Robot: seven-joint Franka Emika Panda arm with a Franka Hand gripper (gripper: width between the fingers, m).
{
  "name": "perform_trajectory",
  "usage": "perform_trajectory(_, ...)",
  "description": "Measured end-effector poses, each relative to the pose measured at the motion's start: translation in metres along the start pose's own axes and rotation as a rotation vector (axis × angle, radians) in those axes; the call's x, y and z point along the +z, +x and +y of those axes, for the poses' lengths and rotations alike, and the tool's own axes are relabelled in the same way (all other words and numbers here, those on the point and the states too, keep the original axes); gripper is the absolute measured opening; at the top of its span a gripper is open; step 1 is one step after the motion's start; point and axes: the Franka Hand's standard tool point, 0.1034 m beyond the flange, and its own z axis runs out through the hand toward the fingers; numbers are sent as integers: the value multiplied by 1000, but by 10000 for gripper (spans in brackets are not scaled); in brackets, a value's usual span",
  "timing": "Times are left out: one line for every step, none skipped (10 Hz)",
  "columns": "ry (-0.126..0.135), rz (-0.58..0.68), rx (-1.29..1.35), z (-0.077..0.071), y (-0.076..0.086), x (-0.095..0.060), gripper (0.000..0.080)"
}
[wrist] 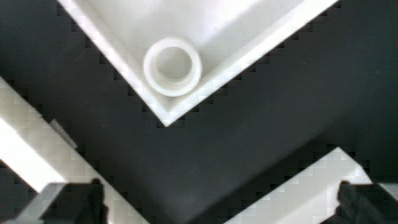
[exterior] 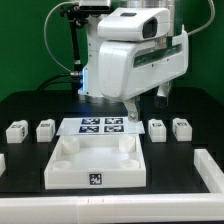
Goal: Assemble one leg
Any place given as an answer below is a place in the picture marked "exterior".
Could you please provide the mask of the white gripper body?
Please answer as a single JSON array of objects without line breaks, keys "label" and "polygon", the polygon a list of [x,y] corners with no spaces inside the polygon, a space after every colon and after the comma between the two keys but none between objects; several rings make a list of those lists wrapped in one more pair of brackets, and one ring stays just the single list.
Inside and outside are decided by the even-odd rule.
[{"label": "white gripper body", "polygon": [[102,95],[126,101],[186,73],[188,34],[172,38],[170,48],[155,50],[154,40],[105,41],[99,51],[99,87]]}]

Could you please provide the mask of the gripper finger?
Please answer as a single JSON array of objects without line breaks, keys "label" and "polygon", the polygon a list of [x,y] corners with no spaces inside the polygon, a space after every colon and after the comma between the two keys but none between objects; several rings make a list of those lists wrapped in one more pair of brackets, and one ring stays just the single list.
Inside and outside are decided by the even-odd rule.
[{"label": "gripper finger", "polygon": [[166,82],[158,87],[158,91],[155,97],[155,105],[158,108],[165,108],[168,105],[168,99],[171,91],[171,83]]},{"label": "gripper finger", "polygon": [[131,122],[138,122],[139,121],[138,100],[136,98],[131,98],[125,101],[124,105],[128,112],[128,120]]}]

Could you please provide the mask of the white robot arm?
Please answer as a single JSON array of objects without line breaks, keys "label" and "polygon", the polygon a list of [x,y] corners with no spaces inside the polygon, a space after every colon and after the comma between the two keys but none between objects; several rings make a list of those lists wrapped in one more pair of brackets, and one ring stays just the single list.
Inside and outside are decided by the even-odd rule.
[{"label": "white robot arm", "polygon": [[139,120],[139,96],[156,91],[165,107],[171,82],[186,73],[188,34],[177,14],[179,0],[80,0],[87,15],[88,63],[83,93],[122,102]]}]

